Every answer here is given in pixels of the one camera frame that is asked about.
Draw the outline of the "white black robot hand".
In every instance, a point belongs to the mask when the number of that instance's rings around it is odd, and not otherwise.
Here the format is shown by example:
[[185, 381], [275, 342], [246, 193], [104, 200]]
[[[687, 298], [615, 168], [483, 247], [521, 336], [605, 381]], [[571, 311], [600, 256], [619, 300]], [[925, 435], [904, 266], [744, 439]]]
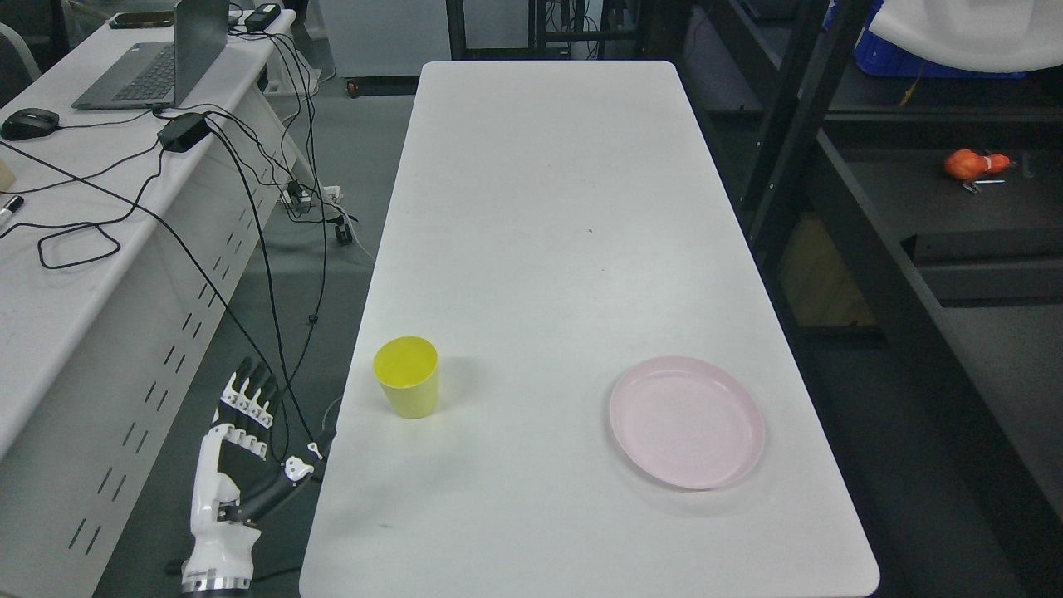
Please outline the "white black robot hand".
[[250, 597], [258, 523], [326, 466], [335, 430], [273, 465], [249, 493], [221, 469], [225, 447], [265, 461], [279, 396], [276, 378], [252, 357], [244, 357], [223, 387], [198, 448], [189, 516], [195, 545], [181, 568], [182, 597]]

